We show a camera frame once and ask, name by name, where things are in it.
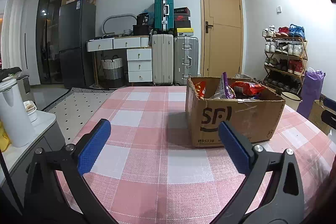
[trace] gray side cabinet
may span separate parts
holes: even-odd
[[[17,195],[24,204],[26,181],[28,177],[29,167],[35,153],[39,147],[43,148],[46,152],[60,150],[65,145],[64,136],[59,129],[57,121],[34,143],[34,145],[22,156],[20,161],[15,165],[10,172],[11,179],[16,189]],[[9,190],[7,182],[4,182],[1,189],[17,209],[14,198]]]

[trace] sf logo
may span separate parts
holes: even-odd
[[[214,112],[213,112],[213,117],[211,117],[212,114],[212,108],[207,107],[205,109],[203,109],[203,117],[206,118],[205,121],[202,121],[202,124],[209,124],[211,121],[211,124],[216,124],[217,121],[217,117],[219,119],[223,118],[223,113],[227,112],[226,114],[226,121],[229,121],[231,119],[231,114],[232,114],[232,107],[228,106],[225,108],[215,108]],[[204,127],[200,127],[199,128],[200,131],[203,132],[216,132],[218,131],[218,127],[216,128],[204,128]]]

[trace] white marble tabletop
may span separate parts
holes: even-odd
[[[56,115],[53,113],[43,112],[37,110],[37,119],[32,122],[32,125],[35,129],[35,135],[23,147],[14,147],[13,145],[9,145],[7,150],[3,152],[3,157],[5,159],[7,169],[9,172],[14,168],[14,166],[18,163],[21,157],[29,150],[30,147],[38,140],[41,135],[48,130],[56,121]],[[2,168],[0,168],[0,186],[2,186],[3,182],[5,181],[5,175],[3,173]]]

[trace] yellow plastic bag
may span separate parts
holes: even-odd
[[[6,151],[10,143],[11,141],[7,136],[7,133],[3,127],[2,122],[0,121],[0,150],[1,152]]]

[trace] screw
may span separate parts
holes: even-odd
[[[286,153],[287,153],[288,155],[293,155],[293,154],[294,154],[294,151],[293,151],[293,149],[287,148],[287,149],[286,149]]]
[[[254,150],[257,152],[261,152],[262,150],[264,150],[264,148],[260,144],[257,144],[254,146]]]
[[[72,151],[75,149],[75,145],[72,144],[72,143],[69,143],[66,147],[65,147],[65,150],[66,151]]]
[[[43,151],[43,149],[42,149],[41,147],[36,148],[36,150],[35,150],[35,154],[41,154],[42,151]]]

